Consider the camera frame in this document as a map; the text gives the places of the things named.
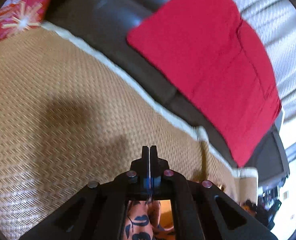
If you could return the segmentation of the orange floral garment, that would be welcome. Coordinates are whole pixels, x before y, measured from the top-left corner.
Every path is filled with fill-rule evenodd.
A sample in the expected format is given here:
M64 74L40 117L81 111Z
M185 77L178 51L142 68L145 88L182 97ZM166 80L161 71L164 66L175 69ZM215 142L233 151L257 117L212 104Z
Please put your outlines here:
M170 200L132 200L128 204L123 239L175 239Z

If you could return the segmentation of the woven bamboo seat mat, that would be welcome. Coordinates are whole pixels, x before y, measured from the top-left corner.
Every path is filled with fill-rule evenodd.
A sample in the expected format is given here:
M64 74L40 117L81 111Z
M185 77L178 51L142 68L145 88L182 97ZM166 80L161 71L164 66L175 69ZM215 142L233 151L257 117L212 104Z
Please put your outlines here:
M0 239L20 239L90 181L135 168L143 146L149 161L128 204L155 200L156 146L170 170L211 181L239 205L234 171L205 129L173 118L85 42L48 24L0 43Z

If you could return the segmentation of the red knitted blanket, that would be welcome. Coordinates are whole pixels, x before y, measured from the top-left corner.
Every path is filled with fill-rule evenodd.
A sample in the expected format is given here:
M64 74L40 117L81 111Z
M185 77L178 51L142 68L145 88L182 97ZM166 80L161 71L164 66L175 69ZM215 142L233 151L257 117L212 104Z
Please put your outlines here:
M213 124L238 166L281 111L266 50L233 0L170 0L127 34Z

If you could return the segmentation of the dark brown leather sofa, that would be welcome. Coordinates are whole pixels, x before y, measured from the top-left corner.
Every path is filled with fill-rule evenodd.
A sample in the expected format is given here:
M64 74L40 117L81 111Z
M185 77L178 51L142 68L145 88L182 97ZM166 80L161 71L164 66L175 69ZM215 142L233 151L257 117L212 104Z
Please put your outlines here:
M178 121L206 130L210 143L228 164L240 167L213 124L166 77L127 42L127 34L170 0L51 0L48 22L97 49L120 67ZM290 168L275 119L242 167L258 170L260 185L285 181Z

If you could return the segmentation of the beige dotted curtain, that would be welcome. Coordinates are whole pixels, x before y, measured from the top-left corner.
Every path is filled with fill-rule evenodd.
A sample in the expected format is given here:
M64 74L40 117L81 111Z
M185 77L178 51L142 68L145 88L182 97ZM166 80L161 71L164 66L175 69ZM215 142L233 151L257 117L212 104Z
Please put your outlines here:
M284 121L296 121L296 9L289 0L233 1L269 55Z

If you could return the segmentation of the red gift box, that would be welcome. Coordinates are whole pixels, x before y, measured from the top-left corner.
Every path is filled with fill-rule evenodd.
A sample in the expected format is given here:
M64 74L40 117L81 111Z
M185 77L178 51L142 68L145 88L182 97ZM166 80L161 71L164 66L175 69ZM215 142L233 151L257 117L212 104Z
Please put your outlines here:
M0 8L0 41L38 27L51 0L6 0Z

